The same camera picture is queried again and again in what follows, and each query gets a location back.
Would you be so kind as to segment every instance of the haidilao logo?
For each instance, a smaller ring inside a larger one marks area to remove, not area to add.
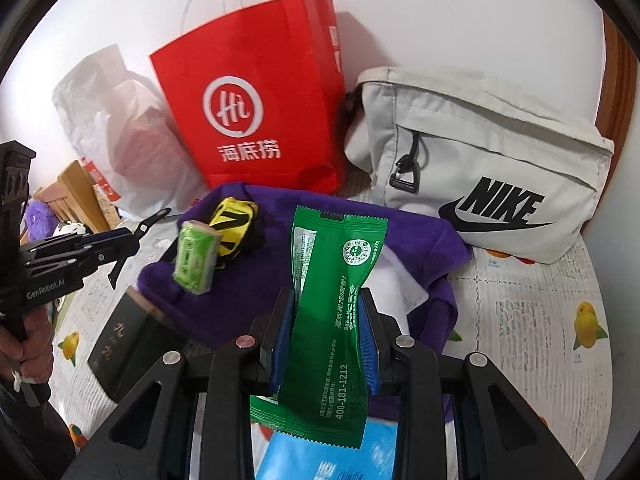
[[[262,100],[254,86],[231,75],[219,77],[207,86],[202,109],[211,126],[236,139],[254,133],[264,116]]]

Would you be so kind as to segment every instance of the red label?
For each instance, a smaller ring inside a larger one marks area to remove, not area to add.
[[[113,187],[111,187],[111,185],[107,182],[107,179],[100,172],[100,170],[98,170],[98,168],[96,168],[95,163],[92,160],[86,160],[83,157],[82,158],[82,163],[84,164],[84,167],[86,168],[86,170],[91,175],[91,178],[94,180],[94,182],[98,186],[100,186],[102,191],[105,193],[105,195],[107,196],[107,198],[111,202],[116,202],[117,200],[120,200],[122,198],[119,194],[117,194],[113,190]]]

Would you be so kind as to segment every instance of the nike logo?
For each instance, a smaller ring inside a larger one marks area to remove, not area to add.
[[[553,224],[553,222],[530,224],[525,218],[535,213],[536,204],[545,199],[543,195],[500,180],[492,180],[484,176],[466,197],[466,200],[458,206],[464,198],[462,196],[458,200],[443,205],[438,210],[440,218],[451,222],[456,231],[463,233],[513,231]],[[502,222],[468,222],[458,216],[456,208]]]
[[[456,207],[464,197],[461,196],[455,202],[449,202],[438,209],[440,218],[448,220],[456,231],[461,233],[492,233],[495,231],[514,231],[517,229],[532,229],[533,227],[542,227],[551,225],[553,222],[546,224],[498,224],[494,222],[467,222],[458,216]]]

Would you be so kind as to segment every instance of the red paper bag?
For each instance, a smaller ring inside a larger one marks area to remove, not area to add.
[[[344,77],[331,0],[236,10],[151,55],[211,187],[336,191],[343,183]]]

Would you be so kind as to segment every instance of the dark box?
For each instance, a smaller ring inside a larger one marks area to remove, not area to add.
[[[162,312],[129,287],[89,356],[89,366],[105,393],[120,402],[149,368],[186,341]]]

